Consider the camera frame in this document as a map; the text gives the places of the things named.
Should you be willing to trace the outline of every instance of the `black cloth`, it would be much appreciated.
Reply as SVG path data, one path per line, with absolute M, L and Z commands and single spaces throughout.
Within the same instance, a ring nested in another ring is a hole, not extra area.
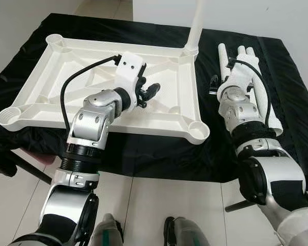
M 63 37 L 182 48 L 189 28 L 51 14 L 36 29 L 0 74 L 0 110 L 10 106 L 36 65 L 52 33 Z M 281 40 L 203 30 L 195 62 L 200 113 L 210 128 L 201 145 L 176 137 L 109 133 L 102 171 L 124 175 L 226 182 L 236 177 L 236 156 L 218 101 L 209 95 L 209 80 L 220 74 L 217 46 L 225 43 L 230 56 L 237 47 L 253 47 L 269 85 L 272 104 L 284 133 L 283 148 L 302 167 L 308 183 L 308 91 Z M 65 130 L 26 127 L 8 132 L 0 126 L 0 151 L 23 147 L 35 153 L 61 155 Z

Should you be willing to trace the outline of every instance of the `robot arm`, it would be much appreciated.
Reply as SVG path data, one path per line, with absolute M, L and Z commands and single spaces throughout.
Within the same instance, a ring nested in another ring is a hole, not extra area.
M 79 242 L 80 246 L 86 246 L 89 243 L 99 204 L 93 190 L 99 183 L 97 171 L 109 126 L 122 111 L 129 112 L 136 106 L 145 108 L 146 101 L 160 89 L 159 84 L 151 85 L 146 91 L 142 89 L 146 64 L 141 57 L 126 52 L 115 56 L 114 61 L 118 65 L 116 88 L 86 97 L 73 119 L 61 166 L 54 174 L 41 211 L 39 228 L 10 245 L 73 246 Z
M 260 112 L 252 102 L 256 101 L 249 93 L 254 71 L 230 62 L 229 70 L 226 51 L 221 52 L 224 45 L 220 44 L 219 49 L 224 80 L 217 91 L 219 114 L 236 149 L 241 194 L 259 206 L 283 245 L 308 246 L 308 195 L 303 171 L 281 147 L 277 131 L 265 120 L 265 116 L 269 117 L 268 107 Z M 258 67 L 259 60 L 253 54 L 242 52 L 237 59 Z

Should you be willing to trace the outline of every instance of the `white cylindrical tube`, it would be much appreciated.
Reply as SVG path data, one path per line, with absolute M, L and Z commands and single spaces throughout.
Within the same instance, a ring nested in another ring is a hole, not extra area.
M 246 49 L 246 53 L 248 55 L 256 56 L 252 47 L 248 47 Z M 255 65 L 254 67 L 255 69 L 258 70 L 259 73 L 261 73 L 259 65 Z M 254 86 L 254 91 L 255 91 L 259 113 L 261 117 L 265 118 L 267 114 L 267 106 L 268 106 L 266 89 L 263 85 L 263 82 L 256 74 L 254 74 L 252 78 L 252 83 Z M 276 117 L 273 106 L 271 106 L 271 113 L 269 115 L 268 125 L 269 127 L 275 130 L 277 136 L 283 133 L 282 124 L 279 121 L 279 119 Z
M 243 45 L 237 48 L 238 54 L 246 54 L 245 47 Z
M 197 55 L 199 53 L 199 41 L 203 29 L 203 12 L 206 0 L 198 0 L 195 16 L 188 36 L 188 41 L 184 47 L 187 55 Z
M 230 69 L 227 67 L 228 56 L 225 44 L 221 43 L 218 45 L 218 54 L 219 54 L 221 81 L 225 82 L 226 77 L 230 76 Z

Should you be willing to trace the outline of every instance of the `tile floor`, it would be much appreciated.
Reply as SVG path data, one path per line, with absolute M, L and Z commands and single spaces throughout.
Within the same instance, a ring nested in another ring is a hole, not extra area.
M 77 15 L 132 20 L 132 2 L 85 0 Z M 60 164 L 44 168 L 17 151 L 37 168 L 52 176 Z M 184 216 L 203 230 L 211 246 L 277 246 L 267 219 L 256 206 L 230 213 L 225 206 L 242 200 L 236 180 L 228 183 L 130 178 L 101 173 L 95 190 L 100 199 L 97 223 L 112 213 L 122 224 L 127 246 L 163 245 L 167 216 Z M 18 169 L 13 178 L 0 174 L 0 246 L 36 230 L 49 186 Z

